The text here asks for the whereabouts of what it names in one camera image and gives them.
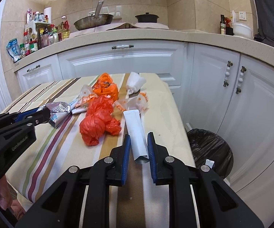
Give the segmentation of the person's left hand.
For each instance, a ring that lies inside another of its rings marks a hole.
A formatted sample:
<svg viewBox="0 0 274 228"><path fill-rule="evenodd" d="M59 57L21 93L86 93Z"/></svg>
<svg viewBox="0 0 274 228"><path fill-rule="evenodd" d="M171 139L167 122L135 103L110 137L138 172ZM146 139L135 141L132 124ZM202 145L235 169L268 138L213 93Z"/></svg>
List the person's left hand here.
<svg viewBox="0 0 274 228"><path fill-rule="evenodd" d="M17 220L21 219L25 214L25 210L18 202L17 199L13 200L10 192L10 188L6 179L6 176L3 176L0 179L0 207L3 210L7 210L11 208L13 211L13 215Z"/></svg>

